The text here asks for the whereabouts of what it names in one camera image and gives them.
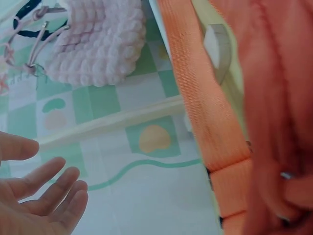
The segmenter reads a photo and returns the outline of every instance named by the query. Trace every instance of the white bar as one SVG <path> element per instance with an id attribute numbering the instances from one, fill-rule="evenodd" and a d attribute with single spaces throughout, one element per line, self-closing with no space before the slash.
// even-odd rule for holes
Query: white bar
<path id="1" fill-rule="evenodd" d="M 184 104 L 180 95 L 166 98 L 165 100 L 130 111 L 122 111 L 116 114 L 101 117 L 93 121 L 79 124 L 68 130 L 36 139 L 40 145 L 40 151 L 46 151 L 64 144 L 82 141 L 97 135 L 111 132 L 116 129 L 138 125 L 160 117 L 174 114 L 183 114 Z"/>

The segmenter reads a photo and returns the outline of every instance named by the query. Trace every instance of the pink flower print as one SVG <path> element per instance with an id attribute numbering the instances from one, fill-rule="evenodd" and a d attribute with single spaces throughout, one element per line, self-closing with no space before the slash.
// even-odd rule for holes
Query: pink flower print
<path id="1" fill-rule="evenodd" d="M 6 84 L 6 74 L 0 74 L 0 95 L 6 95 L 9 91 L 9 87 Z"/>

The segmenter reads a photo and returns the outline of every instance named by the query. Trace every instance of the navy cord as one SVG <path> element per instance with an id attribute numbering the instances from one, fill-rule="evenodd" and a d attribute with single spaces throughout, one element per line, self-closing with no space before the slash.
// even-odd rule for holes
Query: navy cord
<path id="1" fill-rule="evenodd" d="M 18 17 L 20 20 L 25 17 L 26 15 L 28 15 L 32 10 L 34 10 L 38 5 L 39 3 L 41 2 L 42 0 L 30 0 L 28 3 L 26 3 L 25 6 L 23 6 L 19 11 L 18 13 L 15 15 L 16 17 Z M 13 28 L 16 29 L 17 26 L 18 26 L 18 21 L 16 19 L 13 20 Z M 40 31 L 36 31 L 36 32 L 33 32 L 33 31 L 28 31 L 28 30 L 21 30 L 20 32 L 18 32 L 19 35 L 23 36 L 23 37 L 28 37 L 28 38 L 37 38 L 38 37 L 38 34 L 39 34 Z M 44 32 L 44 35 L 43 37 L 41 38 L 42 41 L 46 40 L 47 37 L 49 37 L 53 32 L 49 32 L 48 30 L 46 30 Z"/>

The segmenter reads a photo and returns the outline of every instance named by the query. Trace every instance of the green square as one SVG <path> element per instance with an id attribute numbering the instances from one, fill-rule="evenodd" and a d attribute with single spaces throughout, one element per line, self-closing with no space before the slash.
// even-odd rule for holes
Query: green square
<path id="1" fill-rule="evenodd" d="M 41 152 L 40 156 L 42 163 L 46 163 L 47 161 L 54 157 L 61 156 L 67 161 L 62 172 L 70 166 L 75 166 L 80 170 L 80 176 L 82 178 L 87 177 L 87 171 L 84 164 L 84 157 L 79 143 L 60 146 L 45 152 Z"/>
<path id="2" fill-rule="evenodd" d="M 115 86 L 88 87 L 91 111 L 94 119 L 121 111 Z"/>
<path id="3" fill-rule="evenodd" d="M 37 137 L 35 103 L 9 112 L 8 133 L 29 139 Z"/>
<path id="4" fill-rule="evenodd" d="M 88 87 L 81 87 L 72 92 L 76 124 L 93 120 Z"/>
<path id="5" fill-rule="evenodd" d="M 0 96 L 0 115 L 6 114 L 9 109 L 9 95 Z"/>
<path id="6" fill-rule="evenodd" d="M 159 71 L 158 75 L 160 76 L 164 93 L 167 98 L 179 95 L 179 90 L 172 70 Z"/>
<path id="7" fill-rule="evenodd" d="M 153 158 L 168 158 L 180 155 L 174 122 L 171 116 L 126 128 L 132 153 Z"/>
<path id="8" fill-rule="evenodd" d="M 146 29 L 147 29 L 146 33 L 147 42 L 162 40 L 162 36 L 155 18 L 147 19 Z"/>
<path id="9" fill-rule="evenodd" d="M 37 100 L 69 92 L 71 90 L 72 86 L 70 84 L 51 81 L 50 78 L 45 75 L 37 78 Z"/>
<path id="10" fill-rule="evenodd" d="M 156 71 L 157 68 L 155 65 L 155 61 L 153 60 L 150 48 L 148 44 L 145 44 L 141 50 L 141 56 L 136 62 L 136 69 L 130 76 L 143 75 L 147 73 L 153 73 Z"/>
<path id="11" fill-rule="evenodd" d="M 11 169 L 9 162 L 2 162 L 0 167 L 0 179 L 11 178 Z"/>

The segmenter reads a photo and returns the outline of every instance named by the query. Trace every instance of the bag handle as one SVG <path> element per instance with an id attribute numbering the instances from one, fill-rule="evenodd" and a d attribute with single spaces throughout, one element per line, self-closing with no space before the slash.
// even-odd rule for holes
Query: bag handle
<path id="1" fill-rule="evenodd" d="M 32 10 L 34 10 L 39 3 L 41 3 L 42 0 L 30 0 L 27 4 L 25 4 L 25 6 L 23 6 L 18 13 L 15 15 L 18 19 L 23 19 L 26 15 L 28 15 Z M 67 24 L 67 21 L 65 21 L 65 23 L 60 27 L 62 28 L 63 26 L 65 26 Z M 13 28 L 16 29 L 18 27 L 18 20 L 14 19 L 13 20 Z M 23 36 L 23 37 L 29 37 L 29 38 L 38 38 L 40 31 L 28 31 L 28 30 L 21 30 L 18 32 L 19 35 Z M 46 40 L 53 32 L 50 32 L 48 30 L 46 30 L 43 34 L 43 36 L 41 37 L 41 40 L 44 41 Z"/>
<path id="2" fill-rule="evenodd" d="M 37 9 L 33 12 L 32 18 L 29 20 L 26 20 L 22 22 L 18 17 L 15 17 L 15 20 L 17 21 L 17 27 L 16 29 L 11 32 L 11 37 L 7 43 L 2 44 L 1 46 L 4 47 L 4 55 L 3 55 L 3 61 L 11 68 L 20 70 L 22 72 L 29 73 L 33 76 L 36 76 L 36 65 L 35 61 L 36 58 L 38 57 L 39 53 L 41 50 L 53 39 L 55 39 L 57 36 L 59 36 L 63 31 L 70 29 L 69 25 L 64 25 L 55 32 L 49 34 L 49 36 L 43 40 L 43 36 L 45 35 L 46 28 L 48 26 L 48 21 L 46 21 L 43 24 L 43 27 L 40 31 L 38 31 L 38 36 L 36 39 L 36 42 L 31 50 L 31 53 L 29 55 L 28 61 L 24 63 L 22 66 L 16 66 L 14 65 L 14 50 L 11 47 L 11 44 L 17 34 L 26 26 L 30 25 L 31 23 L 40 20 L 45 14 L 47 13 L 56 13 L 56 12 L 64 12 L 66 11 L 64 8 L 59 8 L 59 7 L 54 7 L 54 8 L 49 8 L 48 6 L 43 6 L 40 9 Z M 0 79 L 0 94 L 2 93 L 3 90 L 8 90 L 8 86 L 5 85 L 5 81 L 3 79 Z"/>

